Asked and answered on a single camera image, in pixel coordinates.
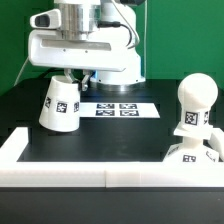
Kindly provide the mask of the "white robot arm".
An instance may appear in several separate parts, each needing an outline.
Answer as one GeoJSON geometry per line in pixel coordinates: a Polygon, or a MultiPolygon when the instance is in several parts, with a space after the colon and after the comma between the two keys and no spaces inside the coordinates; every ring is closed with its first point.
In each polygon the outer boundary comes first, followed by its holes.
{"type": "Polygon", "coordinates": [[[126,92],[143,85],[132,7],[145,0],[53,0],[30,18],[28,58],[35,66],[81,70],[82,89],[126,92]]]}

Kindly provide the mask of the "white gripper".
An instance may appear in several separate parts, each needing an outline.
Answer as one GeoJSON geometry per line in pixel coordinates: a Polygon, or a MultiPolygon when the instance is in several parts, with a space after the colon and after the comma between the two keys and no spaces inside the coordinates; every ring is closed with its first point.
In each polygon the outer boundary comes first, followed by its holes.
{"type": "Polygon", "coordinates": [[[75,82],[71,69],[81,69],[81,90],[88,89],[90,70],[120,72],[130,57],[130,28],[98,14],[97,8],[54,8],[30,18],[28,58],[35,66],[62,68],[75,82]]]}

